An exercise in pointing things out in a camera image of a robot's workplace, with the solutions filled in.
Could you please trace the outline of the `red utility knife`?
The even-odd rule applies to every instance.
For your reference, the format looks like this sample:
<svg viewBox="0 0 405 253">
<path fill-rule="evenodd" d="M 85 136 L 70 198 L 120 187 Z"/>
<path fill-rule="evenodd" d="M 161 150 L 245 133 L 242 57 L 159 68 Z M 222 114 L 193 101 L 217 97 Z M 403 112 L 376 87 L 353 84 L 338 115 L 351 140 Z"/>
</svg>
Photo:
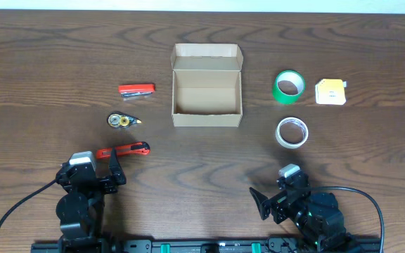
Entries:
<svg viewBox="0 0 405 253">
<path fill-rule="evenodd" d="M 96 151 L 96 158 L 99 160 L 108 159 L 113 150 L 115 150 L 118 157 L 125 155 L 148 155 L 150 153 L 150 146 L 147 142 L 142 141 L 114 148 L 104 148 Z"/>
</svg>

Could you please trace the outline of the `black yellow correction tape dispenser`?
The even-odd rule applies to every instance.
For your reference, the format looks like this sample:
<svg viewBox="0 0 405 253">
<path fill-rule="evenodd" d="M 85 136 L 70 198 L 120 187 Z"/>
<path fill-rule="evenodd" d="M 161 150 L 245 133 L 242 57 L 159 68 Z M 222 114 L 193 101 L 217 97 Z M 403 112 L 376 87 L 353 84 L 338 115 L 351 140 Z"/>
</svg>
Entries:
<svg viewBox="0 0 405 253">
<path fill-rule="evenodd" d="M 107 123 L 114 129 L 126 129 L 130 126 L 141 124 L 142 121 L 139 118 L 121 112 L 112 112 L 108 115 Z"/>
</svg>

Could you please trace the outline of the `white masking tape roll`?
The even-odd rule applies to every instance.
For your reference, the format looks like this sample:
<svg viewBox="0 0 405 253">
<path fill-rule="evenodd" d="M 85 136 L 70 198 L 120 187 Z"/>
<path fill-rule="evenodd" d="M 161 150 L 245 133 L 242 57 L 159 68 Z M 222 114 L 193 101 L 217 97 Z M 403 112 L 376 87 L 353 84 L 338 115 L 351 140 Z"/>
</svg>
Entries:
<svg viewBox="0 0 405 253">
<path fill-rule="evenodd" d="M 299 127 L 300 130 L 302 131 L 302 135 L 303 135 L 302 140 L 298 143 L 287 142 L 281 134 L 281 128 L 284 124 L 294 124 L 297 127 Z M 297 149 L 306 143 L 307 139 L 309 138 L 309 129 L 308 129 L 307 125 L 301 119 L 296 118 L 296 117 L 286 117 L 278 123 L 276 130 L 275 130 L 275 137 L 276 137 L 277 142 L 282 147 L 287 148 L 287 149 Z"/>
</svg>

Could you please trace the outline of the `red stapler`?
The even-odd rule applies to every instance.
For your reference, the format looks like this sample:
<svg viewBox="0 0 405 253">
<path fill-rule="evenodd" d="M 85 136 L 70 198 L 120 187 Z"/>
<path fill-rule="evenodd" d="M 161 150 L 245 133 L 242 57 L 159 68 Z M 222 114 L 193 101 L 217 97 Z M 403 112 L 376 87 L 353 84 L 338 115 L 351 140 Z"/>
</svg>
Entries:
<svg viewBox="0 0 405 253">
<path fill-rule="evenodd" d="M 118 87 L 118 92 L 123 99 L 149 96 L 155 93 L 154 84 L 124 84 Z"/>
</svg>

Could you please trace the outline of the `green tape roll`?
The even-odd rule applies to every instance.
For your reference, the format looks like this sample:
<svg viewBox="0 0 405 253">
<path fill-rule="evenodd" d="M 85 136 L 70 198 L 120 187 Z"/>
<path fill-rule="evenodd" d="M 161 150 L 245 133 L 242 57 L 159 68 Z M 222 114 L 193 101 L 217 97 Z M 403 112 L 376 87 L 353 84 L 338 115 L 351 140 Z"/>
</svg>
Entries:
<svg viewBox="0 0 405 253">
<path fill-rule="evenodd" d="M 285 93 L 278 85 L 279 82 L 284 81 L 293 83 L 297 89 L 297 93 L 293 95 Z M 299 72 L 294 70 L 284 70 L 276 76 L 272 94 L 274 99 L 279 103 L 289 105 L 295 103 L 300 98 L 305 91 L 305 87 L 306 83 L 304 77 Z"/>
</svg>

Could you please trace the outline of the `brown cardboard box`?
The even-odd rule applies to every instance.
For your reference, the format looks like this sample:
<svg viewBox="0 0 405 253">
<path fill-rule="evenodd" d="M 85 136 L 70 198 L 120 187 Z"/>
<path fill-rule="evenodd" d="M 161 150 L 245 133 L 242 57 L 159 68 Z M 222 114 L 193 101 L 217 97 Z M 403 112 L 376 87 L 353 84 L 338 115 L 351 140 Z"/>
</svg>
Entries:
<svg viewBox="0 0 405 253">
<path fill-rule="evenodd" d="M 243 116 L 243 54 L 237 44 L 175 44 L 175 127 L 238 127 Z"/>
</svg>

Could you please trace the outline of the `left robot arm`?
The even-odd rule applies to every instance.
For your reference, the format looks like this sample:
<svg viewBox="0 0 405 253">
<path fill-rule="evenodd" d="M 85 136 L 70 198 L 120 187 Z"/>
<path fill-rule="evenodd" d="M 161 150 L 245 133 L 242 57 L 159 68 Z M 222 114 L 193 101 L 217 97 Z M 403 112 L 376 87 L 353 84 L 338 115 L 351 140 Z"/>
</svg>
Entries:
<svg viewBox="0 0 405 253">
<path fill-rule="evenodd" d="M 122 243 L 103 233 L 105 196 L 118 191 L 127 180 L 117 158 L 110 151 L 111 175 L 97 177 L 96 161 L 91 151 L 75 153 L 56 174 L 59 185 L 67 192 L 56 206 L 62 236 L 59 252 L 121 252 Z"/>
</svg>

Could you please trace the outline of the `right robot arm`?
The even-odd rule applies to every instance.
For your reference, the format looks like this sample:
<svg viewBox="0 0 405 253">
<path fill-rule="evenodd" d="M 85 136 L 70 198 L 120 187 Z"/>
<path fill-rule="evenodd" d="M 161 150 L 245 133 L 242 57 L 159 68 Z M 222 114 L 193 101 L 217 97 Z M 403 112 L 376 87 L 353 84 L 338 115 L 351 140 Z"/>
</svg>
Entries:
<svg viewBox="0 0 405 253">
<path fill-rule="evenodd" d="M 290 219 L 302 234 L 302 245 L 298 248 L 307 252 L 363 251 L 347 232 L 334 194 L 311 190 L 309 176 L 300 169 L 280 170 L 277 182 L 281 191 L 271 198 L 250 188 L 261 219 L 272 216 L 277 224 Z"/>
</svg>

